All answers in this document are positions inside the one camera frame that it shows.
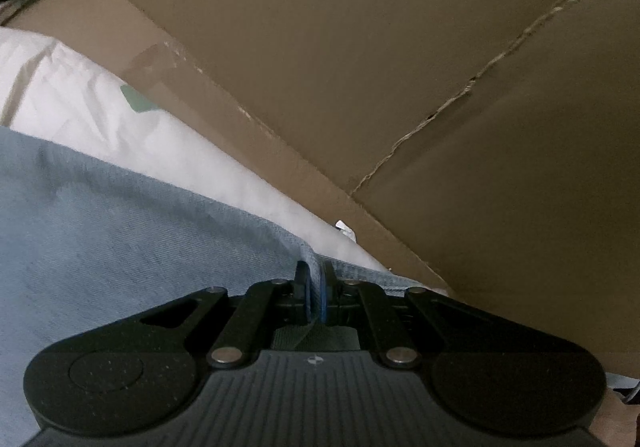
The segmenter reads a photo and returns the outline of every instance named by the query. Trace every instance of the blue fabric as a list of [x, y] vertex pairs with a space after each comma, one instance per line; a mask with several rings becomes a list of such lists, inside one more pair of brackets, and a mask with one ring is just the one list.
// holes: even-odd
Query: blue fabric
[[[31, 358], [62, 338], [208, 286], [240, 295], [319, 256], [237, 208], [0, 127], [0, 445], [38, 430], [22, 392]], [[415, 281], [334, 261], [390, 293]]]

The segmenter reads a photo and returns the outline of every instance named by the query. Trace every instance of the green patch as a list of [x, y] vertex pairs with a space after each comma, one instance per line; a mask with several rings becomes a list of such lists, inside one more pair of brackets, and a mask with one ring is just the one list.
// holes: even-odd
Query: green patch
[[133, 109], [135, 112], [145, 112], [159, 109], [159, 107], [151, 102], [144, 94], [139, 93], [128, 84], [123, 84], [120, 87], [120, 91], [122, 91], [124, 98], [127, 99], [129, 106], [131, 106], [131, 109]]

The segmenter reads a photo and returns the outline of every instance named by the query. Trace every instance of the silver screw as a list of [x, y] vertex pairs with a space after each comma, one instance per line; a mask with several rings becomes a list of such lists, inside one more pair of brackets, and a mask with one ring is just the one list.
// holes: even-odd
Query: silver screw
[[219, 364], [232, 364], [242, 358], [242, 351], [233, 346], [224, 346], [211, 351], [211, 358]]
[[398, 346], [397, 348], [391, 348], [386, 352], [386, 357], [388, 360], [393, 362], [394, 364], [399, 364], [400, 366], [404, 366], [406, 364], [411, 364], [415, 362], [418, 358], [418, 352], [412, 350], [412, 348], [405, 348], [404, 346]]

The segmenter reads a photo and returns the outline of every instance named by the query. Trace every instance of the beige surface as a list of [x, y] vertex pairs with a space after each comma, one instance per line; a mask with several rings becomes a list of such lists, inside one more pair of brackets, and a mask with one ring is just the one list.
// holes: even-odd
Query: beige surface
[[349, 192], [556, 0], [131, 1]]
[[[174, 42], [128, 1], [41, 0], [10, 26], [62, 40], [145, 91], [157, 104], [325, 221], [346, 221], [356, 231], [358, 242], [394, 272], [447, 288], [415, 253], [281, 139], [248, 117], [231, 95], [196, 68], [185, 64], [164, 70], [158, 83], [161, 66], [154, 62], [154, 48]], [[151, 80], [143, 73], [148, 64]], [[191, 109], [188, 102], [194, 100], [204, 109]]]
[[465, 300], [607, 362], [635, 353], [635, 376], [638, 4], [567, 5], [356, 196]]

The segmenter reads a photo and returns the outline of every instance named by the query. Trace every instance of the white fabric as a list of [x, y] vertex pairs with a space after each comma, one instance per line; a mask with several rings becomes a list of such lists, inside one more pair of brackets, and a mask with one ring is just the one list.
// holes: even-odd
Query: white fabric
[[162, 110], [136, 113], [123, 81], [58, 40], [0, 28], [0, 123], [256, 214], [321, 254], [385, 268]]

